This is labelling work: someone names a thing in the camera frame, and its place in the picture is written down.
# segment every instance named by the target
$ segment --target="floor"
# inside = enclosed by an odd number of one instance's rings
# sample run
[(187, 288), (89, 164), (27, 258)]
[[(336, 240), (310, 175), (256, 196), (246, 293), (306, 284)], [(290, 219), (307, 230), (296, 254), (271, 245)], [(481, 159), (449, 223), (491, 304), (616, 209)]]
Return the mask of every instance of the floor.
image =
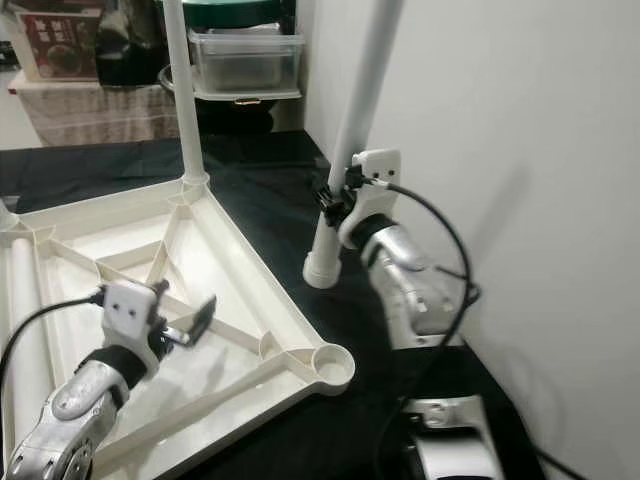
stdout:
[(17, 95), (8, 86), (17, 72), (0, 72), (0, 150), (42, 146)]

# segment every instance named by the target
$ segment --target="plastic storage container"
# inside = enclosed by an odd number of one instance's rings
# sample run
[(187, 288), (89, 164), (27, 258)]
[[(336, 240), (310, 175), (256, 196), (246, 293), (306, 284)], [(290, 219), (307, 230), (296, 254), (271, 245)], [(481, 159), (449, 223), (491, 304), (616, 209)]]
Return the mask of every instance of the plastic storage container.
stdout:
[(189, 41), (196, 64), (196, 94), (200, 98), (300, 96), (297, 81), (302, 35), (190, 31)]

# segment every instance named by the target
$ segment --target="green lid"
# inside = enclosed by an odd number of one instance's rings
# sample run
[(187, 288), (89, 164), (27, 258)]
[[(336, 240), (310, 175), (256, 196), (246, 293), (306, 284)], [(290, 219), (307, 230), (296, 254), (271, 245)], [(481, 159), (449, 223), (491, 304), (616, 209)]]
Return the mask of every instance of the green lid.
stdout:
[(242, 28), (280, 20), (278, 0), (183, 0), (188, 27)]

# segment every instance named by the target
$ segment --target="white plastic pipe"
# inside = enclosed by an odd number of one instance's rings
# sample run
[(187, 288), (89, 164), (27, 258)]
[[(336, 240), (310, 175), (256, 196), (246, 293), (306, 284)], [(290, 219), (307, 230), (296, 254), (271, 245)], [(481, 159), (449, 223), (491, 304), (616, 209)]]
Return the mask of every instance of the white plastic pipe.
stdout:
[(204, 171), (202, 163), (200, 132), (198, 131), (198, 118), (193, 95), (193, 78), (182, 0), (163, 0), (163, 10), (182, 146), (182, 162), (184, 164), (182, 180), (189, 185), (203, 185), (209, 181), (209, 175)]
[[(351, 157), (365, 150), (373, 114), (384, 81), (404, 0), (377, 0), (373, 20), (365, 37), (350, 100), (340, 122), (336, 146), (331, 157), (329, 188), (338, 193), (344, 186), (345, 169)], [(340, 242), (320, 214), (313, 247), (304, 262), (305, 281), (315, 288), (330, 288), (340, 275)]]
[(11, 230), (18, 223), (18, 216), (11, 213), (0, 199), (0, 232)]
[[(41, 305), (33, 244), (26, 238), (14, 240), (11, 257), (11, 330), (14, 331)], [(14, 439), (23, 439), (35, 427), (42, 405), (54, 388), (43, 323), (28, 327), (14, 348), (9, 367)]]

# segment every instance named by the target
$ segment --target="black table surface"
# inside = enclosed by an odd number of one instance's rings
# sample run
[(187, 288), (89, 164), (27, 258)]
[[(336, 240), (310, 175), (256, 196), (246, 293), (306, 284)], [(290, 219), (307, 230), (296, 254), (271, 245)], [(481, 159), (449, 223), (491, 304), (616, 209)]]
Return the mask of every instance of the black table surface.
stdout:
[[(391, 351), (382, 306), (354, 253), (343, 252), (334, 288), (302, 279), (318, 218), (308, 184), (328, 172), (306, 133), (205, 137), (202, 148), (216, 198), (322, 338), (352, 353), (356, 373), (342, 395), (301, 401), (184, 478), (372, 478), (374, 438), (429, 351)], [(23, 213), (181, 173), (177, 140), (11, 150), (0, 152), (0, 195), (17, 197)], [(421, 387), (432, 398), (481, 394), (506, 477), (544, 478), (512, 403), (470, 348), (449, 349)]]

